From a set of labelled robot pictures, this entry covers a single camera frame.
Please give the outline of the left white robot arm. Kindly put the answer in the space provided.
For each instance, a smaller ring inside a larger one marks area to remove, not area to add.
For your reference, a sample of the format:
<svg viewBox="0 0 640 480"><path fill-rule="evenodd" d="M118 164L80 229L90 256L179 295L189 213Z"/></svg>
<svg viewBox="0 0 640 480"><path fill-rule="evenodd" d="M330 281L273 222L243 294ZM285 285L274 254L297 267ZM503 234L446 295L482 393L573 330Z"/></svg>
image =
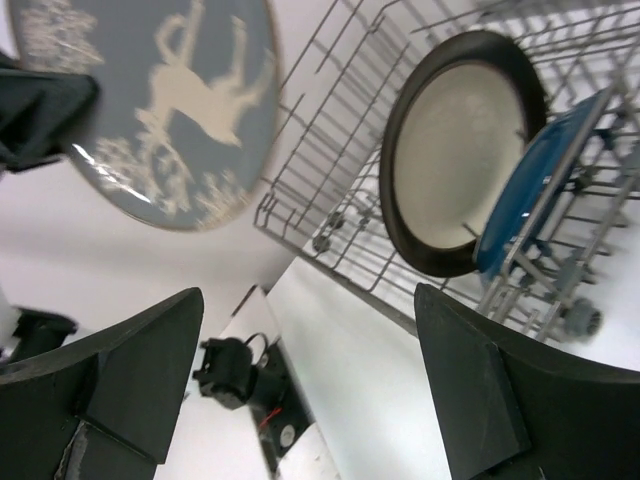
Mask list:
<svg viewBox="0 0 640 480"><path fill-rule="evenodd" d="M1 173L20 174L58 163L61 140L96 101L99 86L87 74L25 70L1 55ZM27 309L1 296L3 366L60 347L77 323Z"/></svg>

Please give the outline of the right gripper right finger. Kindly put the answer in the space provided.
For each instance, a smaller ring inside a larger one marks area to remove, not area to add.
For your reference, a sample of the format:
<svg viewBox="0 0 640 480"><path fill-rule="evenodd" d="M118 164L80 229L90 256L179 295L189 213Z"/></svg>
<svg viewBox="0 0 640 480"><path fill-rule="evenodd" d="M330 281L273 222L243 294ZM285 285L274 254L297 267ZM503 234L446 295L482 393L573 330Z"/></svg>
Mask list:
<svg viewBox="0 0 640 480"><path fill-rule="evenodd" d="M540 343L431 285L414 310L452 478L638 478L638 372Z"/></svg>

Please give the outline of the grey deer pattern plate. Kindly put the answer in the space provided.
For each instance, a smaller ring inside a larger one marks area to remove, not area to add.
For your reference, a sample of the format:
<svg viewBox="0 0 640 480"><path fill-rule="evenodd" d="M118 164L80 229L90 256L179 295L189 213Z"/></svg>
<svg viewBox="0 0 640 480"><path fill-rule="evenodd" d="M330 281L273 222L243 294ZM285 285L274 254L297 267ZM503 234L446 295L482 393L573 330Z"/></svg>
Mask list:
<svg viewBox="0 0 640 480"><path fill-rule="evenodd" d="M24 67L96 82L62 145L115 207L183 232L245 210L278 125L269 2L12 1L8 11Z"/></svg>

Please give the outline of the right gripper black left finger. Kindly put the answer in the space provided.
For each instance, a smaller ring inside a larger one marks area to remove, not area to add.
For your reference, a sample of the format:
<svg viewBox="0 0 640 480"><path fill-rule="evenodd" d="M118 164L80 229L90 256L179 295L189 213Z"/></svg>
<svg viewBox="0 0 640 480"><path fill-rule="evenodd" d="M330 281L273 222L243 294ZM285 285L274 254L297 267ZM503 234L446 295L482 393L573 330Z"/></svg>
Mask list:
<svg viewBox="0 0 640 480"><path fill-rule="evenodd" d="M4 479L151 479L165 463L204 313L192 287L1 368Z"/></svg>

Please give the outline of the cream plate brown rim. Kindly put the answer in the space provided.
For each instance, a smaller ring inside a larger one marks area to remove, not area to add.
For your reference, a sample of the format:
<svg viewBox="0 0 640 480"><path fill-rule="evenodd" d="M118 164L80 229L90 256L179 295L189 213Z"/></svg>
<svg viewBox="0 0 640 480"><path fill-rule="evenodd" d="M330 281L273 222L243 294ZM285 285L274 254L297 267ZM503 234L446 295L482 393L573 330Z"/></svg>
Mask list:
<svg viewBox="0 0 640 480"><path fill-rule="evenodd" d="M538 72L514 39L467 31L428 53L380 152L380 207L402 259L436 278L474 271L475 236L547 117Z"/></svg>

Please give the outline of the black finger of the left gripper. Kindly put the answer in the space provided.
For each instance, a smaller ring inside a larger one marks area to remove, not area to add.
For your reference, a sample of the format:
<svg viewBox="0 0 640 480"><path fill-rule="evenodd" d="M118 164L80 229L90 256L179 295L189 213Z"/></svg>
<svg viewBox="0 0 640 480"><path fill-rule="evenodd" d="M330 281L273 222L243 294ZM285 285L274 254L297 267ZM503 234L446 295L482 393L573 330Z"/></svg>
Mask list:
<svg viewBox="0 0 640 480"><path fill-rule="evenodd" d="M1 56L1 171L22 173L60 160L61 141L96 101L85 74L25 70Z"/></svg>

